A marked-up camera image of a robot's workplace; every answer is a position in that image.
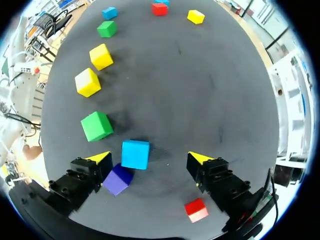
wire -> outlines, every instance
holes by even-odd
[[[41,144],[40,144],[40,138],[41,138],[41,132],[39,132],[39,140],[38,140],[38,144],[40,146],[40,148],[42,148]]]
[[[21,123],[24,123],[24,124],[30,124],[34,127],[34,133],[31,134],[31,135],[28,135],[28,136],[25,136],[26,138],[30,138],[30,137],[33,137],[34,135],[36,135],[37,133],[37,130],[40,130],[40,126],[41,124],[40,123],[34,123],[30,120],[28,120],[27,118],[23,117],[23,116],[20,116],[18,114],[15,114],[15,113],[5,113],[4,116],[8,119],[13,119],[13,120],[16,120],[18,122],[21,122]]]
[[[36,135],[36,133],[37,133],[37,128],[36,128],[35,125],[33,125],[33,127],[34,127],[34,133],[31,134],[31,135],[25,136],[26,138],[30,138],[30,137],[33,137],[34,135]]]
[[[40,126],[41,126],[40,123],[34,123],[34,122],[28,120],[27,118],[19,115],[19,114],[15,114],[15,113],[8,112],[8,113],[5,113],[4,116],[5,116],[6,118],[13,119],[13,120],[16,120],[16,121],[25,123],[25,124],[34,125],[34,126],[36,126],[37,129],[40,129]]]
[[[19,77],[21,74],[24,74],[24,72],[19,72],[17,75],[15,75],[15,77],[12,78],[12,80],[8,83],[8,86],[10,86],[11,83],[12,83],[14,80],[16,80],[16,78]]]
[[[278,217],[279,217],[279,209],[278,209],[278,203],[277,203],[277,199],[276,199],[276,189],[275,189],[274,177],[271,176],[270,180],[271,180],[271,185],[272,185],[272,198],[274,200],[274,206],[275,206],[275,220],[274,220],[274,224],[273,224],[273,226],[275,226],[277,223]]]

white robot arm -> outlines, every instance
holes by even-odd
[[[5,116],[12,113],[28,120],[32,118],[39,75],[34,74],[32,63],[26,63],[24,35],[27,21],[24,16],[20,18],[11,38],[7,55],[9,84],[8,88],[0,87],[0,167],[6,162],[15,140],[31,131],[29,124]]]

black mount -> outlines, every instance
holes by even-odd
[[[242,181],[228,167],[229,163],[221,157],[200,164],[188,153],[186,169],[196,185],[202,193],[207,191],[219,209],[230,217],[223,232],[240,228],[251,218],[260,200],[268,194],[263,187],[252,194],[249,191],[250,182]]]

cube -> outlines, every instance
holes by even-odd
[[[74,80],[76,91],[86,98],[90,97],[101,89],[98,76],[94,71],[92,71],[91,68],[87,68],[79,73]]]
[[[164,16],[168,13],[168,6],[164,3],[152,3],[151,9],[153,14],[156,16]]]
[[[102,185],[117,196],[129,186],[133,178],[134,175],[118,163],[108,174]]]
[[[150,144],[146,141],[124,141],[122,143],[121,165],[132,169],[147,169],[149,149]]]
[[[202,24],[205,19],[205,15],[198,10],[189,10],[188,16],[186,17],[194,24]]]
[[[89,55],[92,64],[98,71],[114,63],[107,49],[107,46],[104,43],[92,49],[89,52]]]
[[[117,26],[114,21],[104,21],[97,28],[100,37],[102,38],[111,38],[117,31]]]
[[[155,4],[165,4],[169,7],[169,0],[155,0]]]
[[[209,215],[205,203],[201,198],[184,205],[184,208],[192,223],[195,223]]]
[[[98,111],[82,119],[81,125],[88,142],[98,141],[114,132],[107,115]]]
[[[102,11],[102,15],[105,20],[110,20],[118,16],[118,12],[115,7],[110,6],[106,10]]]

gray table surface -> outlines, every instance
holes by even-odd
[[[102,10],[116,7],[117,33],[100,38]],[[205,14],[202,25],[188,10]],[[105,43],[114,64],[96,71],[89,51]],[[75,76],[91,67],[102,90],[83,97]],[[114,134],[87,142],[80,121],[106,113]],[[251,190],[263,186],[277,156],[277,106],[266,68],[238,23],[213,0],[171,0],[156,17],[150,0],[96,0],[61,45],[44,96],[42,145],[49,179],[58,179],[78,156],[112,152],[121,161],[122,142],[153,145],[147,170],[117,197],[105,188],[91,194],[70,218],[109,234],[206,240],[229,219],[186,170],[188,151],[223,157]],[[191,223],[184,204],[202,197],[209,216]]]

